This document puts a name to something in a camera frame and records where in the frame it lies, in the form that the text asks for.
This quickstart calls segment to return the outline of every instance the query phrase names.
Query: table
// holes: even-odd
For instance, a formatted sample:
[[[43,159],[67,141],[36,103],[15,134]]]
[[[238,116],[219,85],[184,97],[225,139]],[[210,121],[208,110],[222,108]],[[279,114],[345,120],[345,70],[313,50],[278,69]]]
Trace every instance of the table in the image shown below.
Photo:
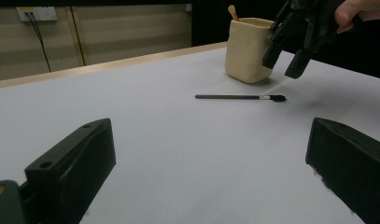
[[[380,79],[311,61],[247,85],[225,43],[0,82],[0,180],[111,118],[117,165],[81,223],[363,223],[305,164],[314,117],[380,141]],[[195,94],[283,94],[273,101]]]

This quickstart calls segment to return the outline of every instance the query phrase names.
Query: beige wall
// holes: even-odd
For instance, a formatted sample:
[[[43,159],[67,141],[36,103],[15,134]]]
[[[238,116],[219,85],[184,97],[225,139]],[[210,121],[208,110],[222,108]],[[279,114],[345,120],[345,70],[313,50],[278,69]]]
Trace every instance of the beige wall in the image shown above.
[[[38,23],[52,71],[190,47],[185,5],[55,9],[57,21]],[[47,72],[31,23],[0,8],[0,80]]]

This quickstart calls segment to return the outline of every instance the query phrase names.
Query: human hand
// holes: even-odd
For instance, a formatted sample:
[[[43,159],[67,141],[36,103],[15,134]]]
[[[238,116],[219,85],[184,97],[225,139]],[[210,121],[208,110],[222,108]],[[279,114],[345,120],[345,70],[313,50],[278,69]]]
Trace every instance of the human hand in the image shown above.
[[[339,25],[337,33],[353,28],[352,19],[356,15],[363,21],[379,20],[380,0],[345,0],[334,13],[335,21]]]

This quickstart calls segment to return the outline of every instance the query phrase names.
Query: electrical socket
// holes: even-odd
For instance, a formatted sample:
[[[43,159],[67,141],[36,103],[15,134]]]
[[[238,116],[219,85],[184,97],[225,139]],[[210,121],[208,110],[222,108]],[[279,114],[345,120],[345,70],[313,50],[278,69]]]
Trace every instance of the electrical socket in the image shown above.
[[[56,21],[55,7],[17,7],[21,21],[30,21],[25,13],[33,13],[36,21]]]

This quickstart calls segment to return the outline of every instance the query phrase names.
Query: ceramic cup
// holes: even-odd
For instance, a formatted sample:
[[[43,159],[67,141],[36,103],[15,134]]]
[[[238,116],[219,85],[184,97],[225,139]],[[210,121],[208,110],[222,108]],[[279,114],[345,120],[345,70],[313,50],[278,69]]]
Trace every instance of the ceramic cup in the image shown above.
[[[258,18],[231,21],[225,57],[228,75],[245,83],[259,82],[271,75],[272,69],[262,66],[262,58],[270,43],[273,23]]]

